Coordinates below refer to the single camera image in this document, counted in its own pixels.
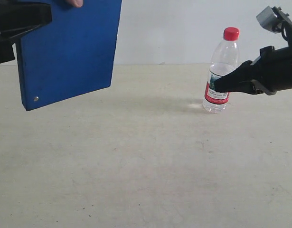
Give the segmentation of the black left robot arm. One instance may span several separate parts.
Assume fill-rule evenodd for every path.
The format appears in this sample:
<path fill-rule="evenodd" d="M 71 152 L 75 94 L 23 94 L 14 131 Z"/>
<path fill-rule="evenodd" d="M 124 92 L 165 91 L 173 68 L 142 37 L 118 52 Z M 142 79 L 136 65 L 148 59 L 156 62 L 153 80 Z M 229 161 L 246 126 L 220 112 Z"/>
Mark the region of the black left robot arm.
<path fill-rule="evenodd" d="M 15 59 L 12 45 L 52 21 L 47 3 L 0 0 L 0 64 Z"/>

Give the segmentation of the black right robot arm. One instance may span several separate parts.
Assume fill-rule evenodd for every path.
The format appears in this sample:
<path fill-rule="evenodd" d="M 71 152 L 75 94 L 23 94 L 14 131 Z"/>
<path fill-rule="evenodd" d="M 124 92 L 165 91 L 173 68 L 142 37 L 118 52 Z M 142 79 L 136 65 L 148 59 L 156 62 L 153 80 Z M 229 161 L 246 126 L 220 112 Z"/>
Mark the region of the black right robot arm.
<path fill-rule="evenodd" d="M 254 61 L 243 62 L 236 70 L 214 82 L 217 92 L 274 95 L 292 89 L 292 47 L 260 49 Z"/>

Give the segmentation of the person's open hand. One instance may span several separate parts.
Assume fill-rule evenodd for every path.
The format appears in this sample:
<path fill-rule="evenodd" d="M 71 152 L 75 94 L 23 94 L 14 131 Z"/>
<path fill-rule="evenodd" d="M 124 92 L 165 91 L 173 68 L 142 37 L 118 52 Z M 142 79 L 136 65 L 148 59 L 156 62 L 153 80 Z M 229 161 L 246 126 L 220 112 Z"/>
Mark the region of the person's open hand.
<path fill-rule="evenodd" d="M 76 8 L 82 7 L 84 3 L 83 0 L 66 0 L 66 2 Z"/>

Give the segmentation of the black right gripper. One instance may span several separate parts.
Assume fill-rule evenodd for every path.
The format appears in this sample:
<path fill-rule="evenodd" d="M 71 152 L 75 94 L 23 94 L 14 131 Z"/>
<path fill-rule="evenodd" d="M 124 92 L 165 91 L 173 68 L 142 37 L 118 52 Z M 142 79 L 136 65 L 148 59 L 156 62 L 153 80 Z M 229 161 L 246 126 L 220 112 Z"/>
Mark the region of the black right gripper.
<path fill-rule="evenodd" d="M 291 88 L 290 54 L 289 47 L 264 47 L 260 49 L 260 56 L 254 62 L 245 61 L 236 70 L 217 79 L 214 82 L 215 91 L 274 95 L 288 90 Z"/>

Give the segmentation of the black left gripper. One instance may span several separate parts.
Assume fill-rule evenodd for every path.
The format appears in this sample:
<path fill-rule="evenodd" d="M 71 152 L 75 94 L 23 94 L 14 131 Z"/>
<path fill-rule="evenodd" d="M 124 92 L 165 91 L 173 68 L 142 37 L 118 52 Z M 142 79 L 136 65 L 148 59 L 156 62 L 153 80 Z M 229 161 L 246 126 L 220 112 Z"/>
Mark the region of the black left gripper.
<path fill-rule="evenodd" d="M 0 0 L 0 42 L 24 36 L 51 21 L 48 3 Z"/>

